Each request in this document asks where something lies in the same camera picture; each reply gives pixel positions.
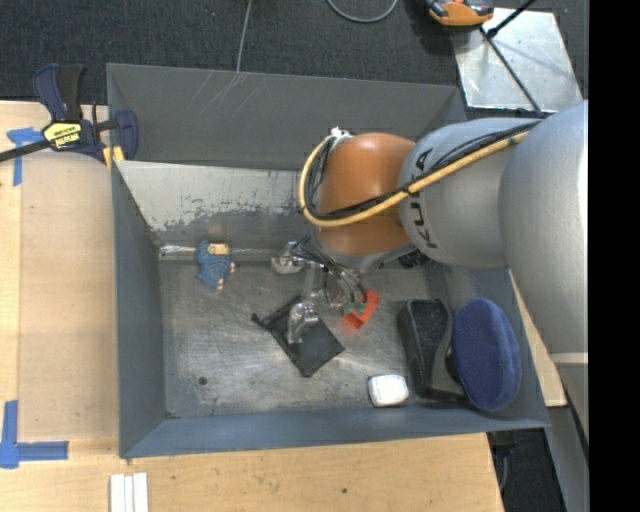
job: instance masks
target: red object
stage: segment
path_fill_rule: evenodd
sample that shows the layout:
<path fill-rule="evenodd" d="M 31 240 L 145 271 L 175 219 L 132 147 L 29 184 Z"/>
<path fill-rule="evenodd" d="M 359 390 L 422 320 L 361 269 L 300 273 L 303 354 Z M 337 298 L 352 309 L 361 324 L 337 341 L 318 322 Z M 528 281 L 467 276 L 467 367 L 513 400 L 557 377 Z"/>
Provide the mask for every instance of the red object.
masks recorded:
<path fill-rule="evenodd" d="M 352 311 L 343 318 L 349 325 L 356 329 L 360 329 L 369 321 L 376 309 L 378 309 L 378 302 L 380 302 L 380 296 L 373 290 L 367 290 L 367 305 L 365 306 L 364 311 L 361 314 L 357 314 L 355 311 Z"/>

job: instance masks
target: yellow cable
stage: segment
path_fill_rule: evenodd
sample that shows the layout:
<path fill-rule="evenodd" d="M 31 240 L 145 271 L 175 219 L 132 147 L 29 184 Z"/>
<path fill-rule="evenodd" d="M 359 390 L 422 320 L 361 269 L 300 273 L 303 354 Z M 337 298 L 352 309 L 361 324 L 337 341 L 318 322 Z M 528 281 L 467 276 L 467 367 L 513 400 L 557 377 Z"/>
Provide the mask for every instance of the yellow cable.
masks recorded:
<path fill-rule="evenodd" d="M 304 167 L 302 168 L 302 173 L 300 175 L 300 183 L 298 184 L 298 201 L 300 203 L 300 208 L 302 209 L 302 213 L 304 214 L 304 216 L 309 222 L 322 228 L 334 228 L 334 227 L 346 226 L 348 224 L 353 224 L 354 222 L 360 222 L 362 220 L 368 219 L 369 217 L 372 217 L 373 215 L 376 215 L 386 210 L 387 208 L 391 208 L 392 206 L 395 206 L 400 201 L 408 197 L 409 194 L 415 194 L 419 190 L 425 187 L 428 187 L 429 185 L 432 185 L 436 181 L 439 181 L 442 178 L 445 178 L 446 176 L 453 174 L 454 172 L 480 160 L 481 158 L 485 158 L 493 153 L 496 153 L 497 151 L 501 151 L 507 148 L 508 146 L 511 146 L 512 144 L 517 144 L 522 139 L 524 139 L 527 133 L 529 132 L 528 131 L 522 132 L 512 137 L 509 137 L 508 139 L 499 140 L 497 142 L 494 142 L 493 144 L 489 144 L 488 146 L 485 146 L 477 151 L 474 151 L 473 153 L 465 157 L 462 157 L 460 160 L 456 160 L 455 162 L 447 165 L 446 167 L 443 167 L 439 171 L 436 171 L 433 174 L 425 176 L 424 178 L 410 185 L 407 189 L 409 191 L 408 193 L 405 191 L 396 192 L 394 195 L 385 199 L 383 202 L 375 206 L 372 206 L 371 208 L 368 208 L 364 211 L 354 213 L 353 215 L 350 215 L 348 217 L 344 217 L 340 219 L 329 219 L 329 220 L 319 219 L 315 217 L 307 208 L 307 203 L 304 199 L 305 182 L 307 181 L 307 176 L 309 174 L 309 170 L 311 169 L 311 164 L 313 163 L 316 156 L 320 152 L 320 149 L 322 148 L 324 143 L 329 139 L 329 137 L 326 137 L 311 152 L 311 154 L 309 155 L 309 158 L 307 158 L 307 161 L 304 164 Z"/>

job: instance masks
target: blue figurine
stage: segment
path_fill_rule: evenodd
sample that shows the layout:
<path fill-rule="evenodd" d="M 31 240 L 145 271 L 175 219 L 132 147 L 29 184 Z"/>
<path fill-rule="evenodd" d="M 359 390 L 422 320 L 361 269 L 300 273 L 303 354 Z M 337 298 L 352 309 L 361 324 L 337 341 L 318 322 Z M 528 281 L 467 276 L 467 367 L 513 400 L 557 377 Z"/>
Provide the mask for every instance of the blue figurine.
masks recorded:
<path fill-rule="evenodd" d="M 231 261 L 231 248 L 224 242 L 213 243 L 204 240 L 196 247 L 196 260 L 200 263 L 198 278 L 222 290 L 224 281 L 236 268 Z"/>

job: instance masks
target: bin floor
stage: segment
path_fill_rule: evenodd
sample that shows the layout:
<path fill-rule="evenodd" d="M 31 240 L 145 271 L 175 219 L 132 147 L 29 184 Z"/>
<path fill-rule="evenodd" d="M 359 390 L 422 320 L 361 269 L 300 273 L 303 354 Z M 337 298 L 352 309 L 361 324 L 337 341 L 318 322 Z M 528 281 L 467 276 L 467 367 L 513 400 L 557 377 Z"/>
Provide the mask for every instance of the bin floor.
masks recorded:
<path fill-rule="evenodd" d="M 319 315 L 345 350 L 305 378 L 251 320 L 301 293 L 305 271 L 278 275 L 268 263 L 238 263 L 223 290 L 201 282 L 198 271 L 192 260 L 160 263 L 166 402 L 175 417 L 370 407 L 369 377 L 408 376 L 397 313 L 409 299 L 432 298 L 424 268 L 371 271 L 363 284 L 380 303 L 355 332 L 319 298 Z"/>

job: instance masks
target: black floor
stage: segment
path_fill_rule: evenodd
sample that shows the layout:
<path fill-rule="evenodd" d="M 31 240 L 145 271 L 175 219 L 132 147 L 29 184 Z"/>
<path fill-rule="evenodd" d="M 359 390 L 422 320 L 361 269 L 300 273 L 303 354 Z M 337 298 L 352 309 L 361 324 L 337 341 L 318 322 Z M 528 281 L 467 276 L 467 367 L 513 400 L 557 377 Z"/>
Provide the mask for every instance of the black floor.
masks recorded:
<path fill-rule="evenodd" d="M 334 0 L 361 17 L 391 2 Z M 504 8 L 522 3 L 494 0 Z M 555 14 L 588 98 L 588 0 L 538 0 L 531 9 Z M 399 0 L 374 24 L 348 21 L 325 0 L 5 0 L 1 10 L 3 100 L 34 99 L 32 75 L 50 62 L 84 64 L 81 101 L 98 104 L 107 99 L 107 62 L 459 85 L 449 36 L 419 0 Z M 544 433 L 520 431 L 515 440 L 507 512 L 564 511 Z"/>

